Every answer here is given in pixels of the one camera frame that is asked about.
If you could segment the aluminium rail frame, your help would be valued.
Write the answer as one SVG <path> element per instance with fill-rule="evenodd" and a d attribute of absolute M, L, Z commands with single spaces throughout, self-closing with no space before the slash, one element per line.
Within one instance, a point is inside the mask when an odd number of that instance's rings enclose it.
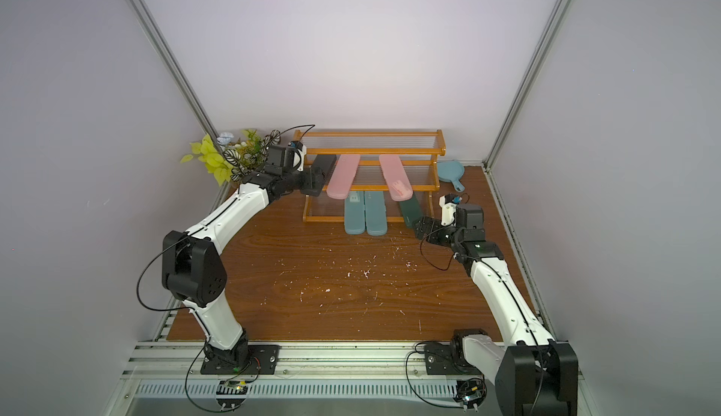
<path fill-rule="evenodd" d="M 140 342 L 107 405 L 107 415 L 129 415 L 143 399 L 178 403 L 202 415 L 221 415 L 215 392 L 221 380 L 244 380 L 243 404 L 257 401 L 401 401 L 420 410 L 454 404 L 456 382 L 472 376 L 429 376 L 421 343 L 254 342 L 281 347 L 273 375 L 202 375 L 199 342 Z"/>

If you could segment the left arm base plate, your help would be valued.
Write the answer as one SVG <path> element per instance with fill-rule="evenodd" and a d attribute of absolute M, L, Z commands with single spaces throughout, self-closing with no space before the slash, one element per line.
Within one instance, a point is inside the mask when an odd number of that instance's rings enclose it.
<path fill-rule="evenodd" d="M 202 375 L 273 375 L 281 347 L 271 344 L 241 344 L 232 350 L 204 348 Z"/>

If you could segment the teal pencil case left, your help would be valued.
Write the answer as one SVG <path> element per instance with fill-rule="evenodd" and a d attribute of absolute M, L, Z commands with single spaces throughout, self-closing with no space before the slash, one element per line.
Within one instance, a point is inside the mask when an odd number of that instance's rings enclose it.
<path fill-rule="evenodd" d="M 351 191 L 344 203 L 344 228 L 348 235 L 361 235 L 366 230 L 364 192 Z"/>

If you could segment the teal pencil case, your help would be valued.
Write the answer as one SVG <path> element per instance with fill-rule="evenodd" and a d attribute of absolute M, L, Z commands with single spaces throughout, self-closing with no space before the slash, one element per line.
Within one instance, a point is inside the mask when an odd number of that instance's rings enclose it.
<path fill-rule="evenodd" d="M 348 235 L 361 235 L 366 230 L 364 192 L 351 191 L 344 203 L 344 228 Z"/>
<path fill-rule="evenodd" d="M 385 196 L 382 191 L 365 191 L 365 224 L 370 236 L 384 236 L 388 231 Z"/>

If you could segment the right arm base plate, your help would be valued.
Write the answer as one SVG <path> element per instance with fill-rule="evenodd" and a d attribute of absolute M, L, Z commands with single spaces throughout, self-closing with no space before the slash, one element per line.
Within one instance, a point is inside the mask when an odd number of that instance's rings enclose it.
<path fill-rule="evenodd" d="M 454 356 L 449 344 L 437 341 L 423 342 L 419 345 L 419 350 L 424 356 L 425 371 L 429 376 L 472 376 L 480 374 L 477 368 L 462 363 L 457 356 Z"/>

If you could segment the right electronics board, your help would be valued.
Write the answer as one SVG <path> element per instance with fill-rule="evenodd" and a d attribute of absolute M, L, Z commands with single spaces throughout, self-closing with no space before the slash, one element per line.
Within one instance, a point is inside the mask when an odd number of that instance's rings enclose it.
<path fill-rule="evenodd" d="M 487 397 L 486 381 L 483 377 L 468 378 L 456 382 L 454 402 L 461 405 L 463 410 L 479 411 L 479 407 Z"/>

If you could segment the teal pencil case right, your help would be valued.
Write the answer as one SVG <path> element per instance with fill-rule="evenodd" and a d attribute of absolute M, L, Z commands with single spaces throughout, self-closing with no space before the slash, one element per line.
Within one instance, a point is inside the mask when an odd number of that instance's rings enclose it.
<path fill-rule="evenodd" d="M 382 191 L 365 191 L 365 224 L 370 236 L 384 236 L 388 231 L 385 196 Z"/>

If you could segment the dark green pencil case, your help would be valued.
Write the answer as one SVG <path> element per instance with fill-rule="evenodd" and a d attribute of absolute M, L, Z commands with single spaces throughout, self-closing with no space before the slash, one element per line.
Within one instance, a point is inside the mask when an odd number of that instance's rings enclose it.
<path fill-rule="evenodd" d="M 416 196 L 409 198 L 408 200 L 398 202 L 399 209 L 401 211 L 404 223 L 408 228 L 416 228 L 418 222 L 424 218 L 424 211 Z"/>

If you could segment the electronics board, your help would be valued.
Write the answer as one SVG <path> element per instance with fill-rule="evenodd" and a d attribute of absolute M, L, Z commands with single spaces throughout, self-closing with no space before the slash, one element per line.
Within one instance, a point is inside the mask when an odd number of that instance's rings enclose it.
<path fill-rule="evenodd" d="M 221 412 L 237 410 L 245 402 L 249 389 L 244 380 L 221 380 L 215 392 Z"/>
<path fill-rule="evenodd" d="M 486 381 L 483 377 L 468 378 L 456 382 L 454 402 L 461 405 L 463 410 L 479 411 L 479 407 L 487 397 Z"/>

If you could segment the orange wooden shelf rack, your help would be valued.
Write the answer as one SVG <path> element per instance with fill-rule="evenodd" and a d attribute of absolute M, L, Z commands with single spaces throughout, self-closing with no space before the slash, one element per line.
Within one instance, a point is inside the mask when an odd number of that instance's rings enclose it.
<path fill-rule="evenodd" d="M 446 154 L 443 131 L 313 130 L 306 133 L 296 129 L 293 138 L 304 143 L 307 149 L 306 166 L 320 155 L 358 154 L 360 162 L 350 187 L 352 191 L 388 193 L 379 155 L 398 155 L 422 211 L 426 215 L 436 214 L 432 197 L 440 188 L 437 160 Z"/>

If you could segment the left electronics board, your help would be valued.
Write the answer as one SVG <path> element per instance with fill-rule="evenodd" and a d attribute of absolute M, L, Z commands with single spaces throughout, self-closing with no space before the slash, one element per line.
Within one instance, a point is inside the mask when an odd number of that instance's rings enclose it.
<path fill-rule="evenodd" d="M 215 392 L 221 412 L 237 410 L 245 402 L 249 389 L 244 380 L 221 380 Z"/>

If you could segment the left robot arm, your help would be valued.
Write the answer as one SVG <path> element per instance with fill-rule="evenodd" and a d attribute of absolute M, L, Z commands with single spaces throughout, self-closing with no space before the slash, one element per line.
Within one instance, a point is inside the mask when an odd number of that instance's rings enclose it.
<path fill-rule="evenodd" d="M 206 337 L 204 352 L 225 367 L 249 358 L 248 338 L 225 295 L 227 272 L 221 255 L 229 241 L 271 203 L 296 191 L 319 196 L 337 156 L 318 155 L 304 165 L 300 141 L 268 149 L 261 168 L 241 180 L 236 192 L 205 219 L 163 239 L 161 284 L 195 316 Z"/>

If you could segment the pink pencil case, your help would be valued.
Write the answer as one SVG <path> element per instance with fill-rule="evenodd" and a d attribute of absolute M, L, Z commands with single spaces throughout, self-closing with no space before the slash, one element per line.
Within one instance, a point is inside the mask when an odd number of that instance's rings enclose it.
<path fill-rule="evenodd" d="M 379 164 L 392 200 L 410 200 L 414 192 L 400 157 L 395 154 L 381 154 Z"/>
<path fill-rule="evenodd" d="M 328 197 L 345 200 L 349 196 L 360 161 L 360 154 L 342 154 L 339 156 L 327 186 Z"/>

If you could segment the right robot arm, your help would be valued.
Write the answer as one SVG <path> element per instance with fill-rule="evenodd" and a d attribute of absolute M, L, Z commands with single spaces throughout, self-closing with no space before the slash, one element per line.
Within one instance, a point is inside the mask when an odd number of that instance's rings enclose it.
<path fill-rule="evenodd" d="M 446 247 L 484 295 L 502 343 L 481 331 L 457 331 L 450 352 L 458 368 L 474 368 L 495 388 L 504 415 L 578 414 L 578 356 L 540 322 L 512 279 L 501 249 L 486 237 L 478 205 L 441 198 L 441 217 L 413 227 L 422 243 Z"/>

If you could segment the potted plant in vase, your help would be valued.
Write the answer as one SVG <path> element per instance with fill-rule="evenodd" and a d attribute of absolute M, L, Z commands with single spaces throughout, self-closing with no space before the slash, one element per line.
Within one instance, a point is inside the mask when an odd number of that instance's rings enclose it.
<path fill-rule="evenodd" d="M 215 140 L 206 134 L 200 141 L 190 144 L 191 151 L 180 159 L 180 164 L 197 161 L 204 164 L 219 186 L 240 182 L 252 173 L 259 172 L 268 159 L 270 147 L 281 140 L 281 132 L 272 130 L 260 133 L 255 129 L 242 130 L 240 137 L 229 132 Z"/>

